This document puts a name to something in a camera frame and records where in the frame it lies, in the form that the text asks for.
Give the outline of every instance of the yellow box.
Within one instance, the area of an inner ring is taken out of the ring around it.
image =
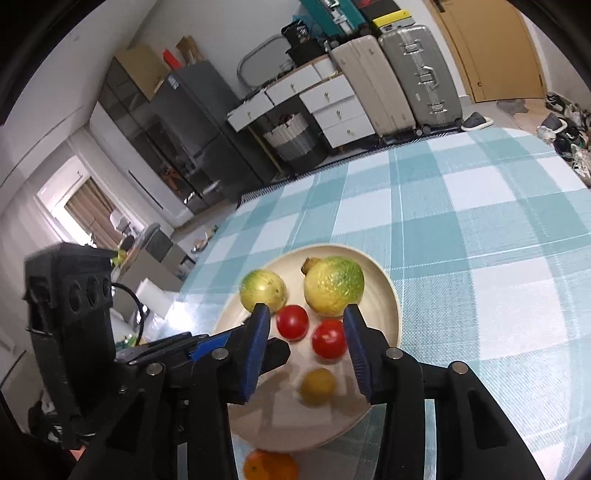
[[[375,20],[373,20],[373,22],[376,27],[381,28],[390,23],[394,23],[399,20],[404,20],[405,18],[408,18],[410,16],[411,14],[408,10],[398,10],[397,12],[392,12],[391,14],[384,15],[383,17],[378,17]]]

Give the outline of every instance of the wooden door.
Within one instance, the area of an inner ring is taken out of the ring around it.
[[[506,0],[427,0],[457,50],[475,102],[545,95],[520,13]]]

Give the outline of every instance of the tablecloth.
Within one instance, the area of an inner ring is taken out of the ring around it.
[[[487,128],[391,148],[242,205],[220,227],[182,293],[211,331],[250,270],[291,249],[356,247],[388,272],[402,348],[421,362],[461,359],[479,375],[543,470],[564,478],[591,441],[591,196],[532,135]],[[426,478],[434,408],[426,404]],[[367,480],[384,409],[296,454],[301,478]],[[235,439],[240,468],[250,447]]]

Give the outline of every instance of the red tomato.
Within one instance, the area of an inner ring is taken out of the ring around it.
[[[308,314],[299,305],[286,305],[275,314],[275,319],[281,336],[292,342],[302,340],[310,327]]]
[[[312,334],[312,348],[326,360],[336,360],[347,351],[343,322],[336,319],[323,320]]]

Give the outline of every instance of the blue gripper pad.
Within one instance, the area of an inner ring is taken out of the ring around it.
[[[228,338],[230,338],[231,330],[227,332],[218,333],[213,337],[209,337],[197,345],[197,348],[191,352],[191,360],[196,362],[201,357],[213,352],[216,348],[226,346]]]
[[[246,326],[246,331],[251,333],[252,340],[246,356],[242,384],[240,386],[240,391],[245,401],[248,401],[255,392],[256,384],[261,374],[262,361],[265,357],[265,349],[267,348],[267,339],[269,338],[270,330],[271,313],[269,312],[269,308],[262,303],[257,303]]]
[[[353,369],[355,370],[355,377],[357,378],[357,385],[359,391],[365,395],[369,401],[372,394],[371,369],[365,347],[361,341],[360,329],[367,328],[359,310],[357,308],[345,308],[343,314],[343,328],[345,330],[345,338],[347,346],[349,347],[349,354],[353,362]]]

